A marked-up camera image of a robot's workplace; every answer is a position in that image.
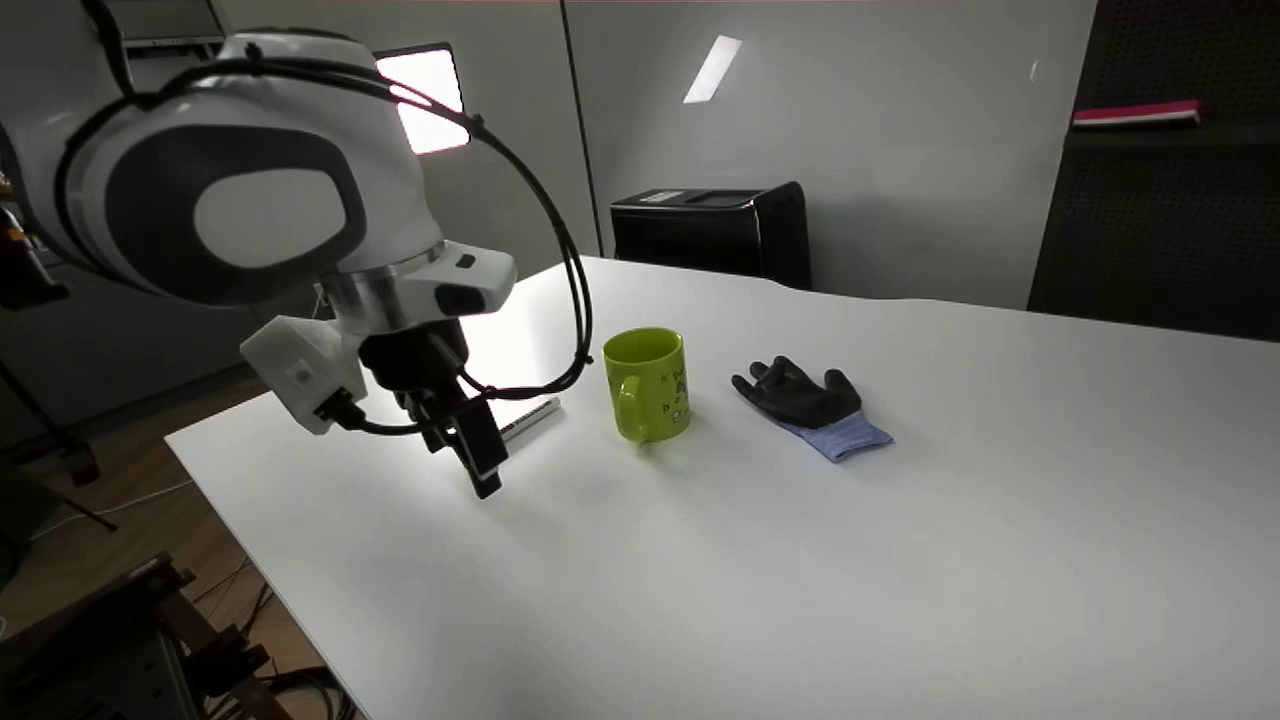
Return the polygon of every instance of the floor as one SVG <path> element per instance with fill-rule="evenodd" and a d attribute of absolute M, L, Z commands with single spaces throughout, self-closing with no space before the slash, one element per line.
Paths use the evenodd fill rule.
<path fill-rule="evenodd" d="M 195 577 L 188 599 L 195 599 L 211 626 L 246 623 L 266 580 L 205 504 L 181 459 L 166 446 L 166 434 L 258 390 L 253 380 L 221 380 L 184 399 L 168 399 L 142 421 L 87 434 L 105 471 L 96 483 L 71 486 L 51 464 L 28 469 L 44 483 L 116 518 L 120 530 L 85 523 L 71 510 L 44 523 L 21 577 L 0 589 L 0 634 L 44 619 L 158 553 L 168 553 L 177 569 Z M 280 599 L 259 611 L 253 638 L 270 649 L 270 671 L 319 662 Z M 319 690 L 289 690 L 280 705 L 299 720 L 328 717 Z"/>

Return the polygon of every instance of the black box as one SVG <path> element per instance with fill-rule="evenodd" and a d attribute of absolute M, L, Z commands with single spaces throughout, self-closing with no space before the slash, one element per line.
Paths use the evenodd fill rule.
<path fill-rule="evenodd" d="M 613 205 L 621 259 L 771 276 L 811 288 L 799 185 L 654 186 Z"/>

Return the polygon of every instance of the white wall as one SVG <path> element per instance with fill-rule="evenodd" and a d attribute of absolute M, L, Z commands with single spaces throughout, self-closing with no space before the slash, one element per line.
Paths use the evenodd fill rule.
<path fill-rule="evenodd" d="M 464 105 L 507 141 L 557 196 L 581 253 L 597 249 L 590 164 L 576 123 L 562 5 L 486 0 L 216 0 L 227 26 L 333 26 L 368 49 L 458 53 Z M 428 156 L 428 199 L 446 232 L 506 249 L 519 270 L 557 259 L 548 218 L 499 156 L 479 145 Z"/>
<path fill-rule="evenodd" d="M 640 186 L 799 180 L 821 288 L 1025 306 L 1093 8 L 570 0 L 604 236 Z M 717 36 L 740 60 L 686 106 Z"/>

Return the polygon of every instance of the blue cloth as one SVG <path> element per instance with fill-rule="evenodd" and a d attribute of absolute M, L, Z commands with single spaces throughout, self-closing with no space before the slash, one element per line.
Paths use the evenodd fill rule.
<path fill-rule="evenodd" d="M 844 421 L 823 429 L 799 429 L 799 425 L 786 425 L 786 429 L 831 464 L 842 464 L 844 456 L 892 443 L 892 434 L 877 429 L 865 412 L 848 412 Z"/>

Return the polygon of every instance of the black cable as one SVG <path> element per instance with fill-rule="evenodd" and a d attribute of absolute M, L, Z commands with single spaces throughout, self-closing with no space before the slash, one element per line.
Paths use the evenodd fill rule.
<path fill-rule="evenodd" d="M 110 69 L 113 69 L 113 74 L 116 74 L 120 94 L 133 98 L 137 86 L 133 86 L 133 80 L 128 80 L 128 53 L 124 53 L 124 36 L 120 36 L 120 23 L 116 23 L 110 0 L 85 0 L 85 13 L 87 13 L 87 19 L 96 23 L 96 41 L 100 41 L 105 53 L 110 53 Z"/>
<path fill-rule="evenodd" d="M 570 359 L 570 369 L 548 380 L 548 383 L 525 383 L 525 386 L 493 386 L 493 383 L 479 383 L 476 377 L 467 377 L 464 363 L 458 363 L 459 380 L 474 383 L 474 390 L 479 390 L 486 399 L 534 399 L 534 394 L 548 394 L 548 390 L 564 390 L 581 380 L 581 370 L 593 363 L 593 288 L 590 288 L 590 270 L 581 264 L 581 253 L 572 242 L 572 232 L 551 199 L 551 191 L 537 180 L 537 172 L 499 141 L 486 126 L 479 114 L 464 114 L 464 110 L 454 110 L 449 105 L 399 84 L 399 80 L 387 80 L 374 69 L 355 69 L 355 63 L 333 63 L 333 60 L 270 60 L 259 57 L 258 49 L 250 53 L 250 60 L 211 60 L 211 63 L 202 63 L 202 69 L 188 69 L 181 74 L 174 74 L 161 93 L 143 93 L 137 94 L 128 86 L 128 94 L 113 98 L 110 106 L 100 106 L 96 114 L 87 114 L 71 141 L 70 141 L 70 152 L 61 156 L 61 166 L 57 166 L 57 211 L 65 218 L 65 232 L 71 236 L 71 242 L 79 249 L 79 256 L 87 264 L 96 264 L 100 276 L 113 276 L 120 283 L 133 283 L 124 280 L 120 270 L 113 270 L 71 227 L 71 211 L 70 211 L 70 172 L 71 172 L 71 161 L 79 156 L 79 147 L 116 114 L 124 110 L 128 105 L 142 105 L 142 106 L 161 106 L 166 98 L 177 98 L 184 93 L 193 93 L 202 80 L 209 74 L 283 74 L 283 80 L 299 80 L 299 84 L 323 84 L 323 86 L 339 86 L 339 93 L 355 93 L 355 94 L 374 94 L 374 98 L 387 98 L 387 105 L 410 105 L 410 106 L 422 106 L 422 110 L 433 110 L 433 114 L 446 114 L 454 123 L 459 123 L 464 133 L 474 133 L 479 145 L 490 145 L 493 152 L 499 152 L 515 177 L 534 186 L 537 205 L 544 208 L 551 232 L 557 232 L 557 249 L 562 249 L 562 264 L 564 264 L 564 280 L 570 280 L 570 297 L 572 297 L 572 323 L 576 323 L 576 352 Z M 387 429 L 387 425 L 362 425 L 364 431 L 375 431 L 375 434 L 410 434 L 410 431 L 422 431 L 422 429 Z"/>
<path fill-rule="evenodd" d="M 572 363 L 548 380 L 548 383 L 529 383 L 529 386 L 493 386 L 479 383 L 476 377 L 467 377 L 464 369 L 459 380 L 474 383 L 486 399 L 534 399 L 534 394 L 548 394 L 548 390 L 564 390 L 581 380 L 581 370 L 593 363 L 590 346 L 593 346 L 593 291 L 590 291 L 590 270 L 581 264 L 581 253 L 572 242 L 572 232 L 557 208 L 557 199 L 548 196 L 548 186 L 534 177 L 534 166 L 499 141 L 486 126 L 479 114 L 464 114 L 446 106 L 439 98 L 395 84 L 374 69 L 351 69 L 351 63 L 328 63 L 328 60 L 266 60 L 266 57 L 250 57 L 250 60 L 216 60 L 216 63 L 202 63 L 188 69 L 181 74 L 174 74 L 158 94 L 143 94 L 143 105 L 166 105 L 181 93 L 188 93 L 193 84 L 209 80 L 209 74 L 283 74 L 283 80 L 306 80 L 306 84 L 323 84 L 323 86 L 345 86 L 355 94 L 374 94 L 374 98 L 393 98 L 393 105 L 411 105 L 422 110 L 446 114 L 454 123 L 459 123 L 464 133 L 474 133 L 479 145 L 490 145 L 493 152 L 499 152 L 515 177 L 534 186 L 534 196 L 541 199 L 544 217 L 551 218 L 557 232 L 557 249 L 562 249 L 562 264 L 570 276 L 570 291 L 572 291 L 572 319 L 576 319 L 576 354 Z"/>
<path fill-rule="evenodd" d="M 241 565 L 221 580 L 211 580 L 209 589 L 193 592 L 193 605 L 205 605 L 211 592 L 227 589 L 246 569 L 250 569 L 250 554 L 241 554 Z"/>
<path fill-rule="evenodd" d="M 347 690 L 339 690 L 338 720 L 355 720 L 355 717 L 362 717 L 355 700 Z"/>
<path fill-rule="evenodd" d="M 423 431 L 423 429 L 415 429 L 415 425 L 351 425 L 355 431 L 368 431 L 368 434 L 415 434 L 415 431 Z"/>
<path fill-rule="evenodd" d="M 345 682 L 333 674 L 333 669 L 323 662 L 314 662 L 314 669 L 294 669 L 294 671 L 280 671 L 280 674 L 270 674 L 270 690 L 273 694 L 283 694 L 283 690 L 306 690 L 306 688 L 316 688 L 319 690 L 319 705 L 323 705 L 323 717 L 347 717 L 347 707 L 355 713 L 351 694 L 345 690 Z"/>
<path fill-rule="evenodd" d="M 57 161 L 57 177 L 51 177 L 51 205 L 57 205 L 57 218 L 65 224 L 65 236 L 75 242 L 79 259 L 71 253 L 65 253 L 51 236 L 44 240 L 65 264 L 110 276 L 116 283 L 128 283 L 120 270 L 113 270 L 75 232 L 71 224 L 71 199 L 70 199 L 70 180 L 71 180 L 71 164 L 85 152 L 85 145 L 124 106 L 133 106 L 137 98 L 120 94 L 113 105 L 105 105 L 100 110 L 92 110 L 71 134 L 65 156 Z"/>
<path fill-rule="evenodd" d="M 241 634 L 250 634 L 258 626 L 258 619 L 266 614 L 266 606 L 275 599 L 273 585 L 259 585 L 250 606 L 250 619 L 241 623 Z"/>
<path fill-rule="evenodd" d="M 92 510 L 87 504 L 79 504 L 75 494 L 51 491 L 44 486 L 51 499 L 70 504 L 71 510 L 79 510 L 85 518 L 92 518 L 105 530 L 120 530 L 120 523 L 105 518 L 100 510 Z"/>
<path fill-rule="evenodd" d="M 227 694 L 221 694 L 221 700 L 209 707 L 209 717 L 211 717 L 211 720 L 225 720 L 225 717 L 231 717 L 231 705 L 238 705 L 238 694 L 227 690 Z"/>

